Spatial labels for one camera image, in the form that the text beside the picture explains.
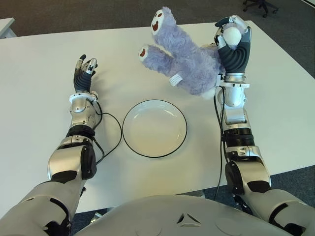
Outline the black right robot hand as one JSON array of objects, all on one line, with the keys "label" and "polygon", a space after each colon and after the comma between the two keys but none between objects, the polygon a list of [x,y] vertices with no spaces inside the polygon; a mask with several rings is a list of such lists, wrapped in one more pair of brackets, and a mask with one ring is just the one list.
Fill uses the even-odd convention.
[{"label": "black right robot hand", "polygon": [[225,17],[215,26],[218,30],[214,40],[225,69],[224,80],[244,83],[251,50],[251,27],[238,15]]}]

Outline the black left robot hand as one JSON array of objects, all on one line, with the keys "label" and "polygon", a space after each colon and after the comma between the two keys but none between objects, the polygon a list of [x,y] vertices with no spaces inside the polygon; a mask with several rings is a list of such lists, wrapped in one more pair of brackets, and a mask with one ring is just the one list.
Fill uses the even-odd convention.
[{"label": "black left robot hand", "polygon": [[86,62],[86,55],[83,54],[77,61],[74,76],[73,85],[76,93],[91,91],[92,76],[96,73],[95,69],[98,67],[97,60],[92,58]]}]

